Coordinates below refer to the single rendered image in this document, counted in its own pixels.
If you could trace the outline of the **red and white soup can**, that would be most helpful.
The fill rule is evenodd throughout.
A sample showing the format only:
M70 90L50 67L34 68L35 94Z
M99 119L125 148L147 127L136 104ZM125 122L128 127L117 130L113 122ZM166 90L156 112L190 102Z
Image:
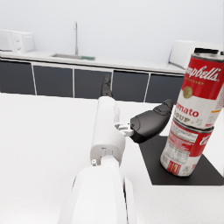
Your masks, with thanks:
M188 177L200 160L214 128L195 129L173 118L169 136L160 157L161 165L171 174Z
M196 129L212 127L224 102L224 59L210 53L194 53L185 71L174 117Z

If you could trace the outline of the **white microwave oven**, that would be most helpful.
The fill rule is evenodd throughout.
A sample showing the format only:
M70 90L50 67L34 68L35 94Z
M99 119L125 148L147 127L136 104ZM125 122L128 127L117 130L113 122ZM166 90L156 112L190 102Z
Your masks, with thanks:
M35 51L32 32L0 30L0 50L13 53Z

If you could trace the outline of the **dark kitchen counter cabinets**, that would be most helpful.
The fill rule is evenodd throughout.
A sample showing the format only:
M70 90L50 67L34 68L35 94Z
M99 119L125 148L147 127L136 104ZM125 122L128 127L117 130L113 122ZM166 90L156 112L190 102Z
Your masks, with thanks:
M0 52L1 93L96 99L106 74L118 101L162 102L177 100L185 70L170 63Z

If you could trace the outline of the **steel kitchen sink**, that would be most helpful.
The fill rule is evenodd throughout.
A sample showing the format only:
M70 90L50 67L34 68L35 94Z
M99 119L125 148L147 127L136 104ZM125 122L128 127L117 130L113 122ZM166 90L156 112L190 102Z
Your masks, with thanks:
M50 57L71 59L71 60L95 60L95 57L91 57L91 56L80 56L80 55L70 55L70 54L61 54L61 53L52 54L50 55Z

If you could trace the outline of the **silver sink faucet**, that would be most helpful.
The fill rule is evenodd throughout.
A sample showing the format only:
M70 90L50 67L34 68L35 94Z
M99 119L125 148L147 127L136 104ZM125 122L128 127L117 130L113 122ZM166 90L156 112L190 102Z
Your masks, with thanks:
M77 22L74 22L73 29L75 31L75 55L78 56L78 25Z

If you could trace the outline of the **white countertop appliance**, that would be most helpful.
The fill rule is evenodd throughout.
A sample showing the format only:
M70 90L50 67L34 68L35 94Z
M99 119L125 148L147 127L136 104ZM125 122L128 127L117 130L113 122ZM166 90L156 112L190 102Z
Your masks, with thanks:
M175 40L171 49L169 62L187 68L193 53L214 53L220 55L223 44L207 43L191 40Z

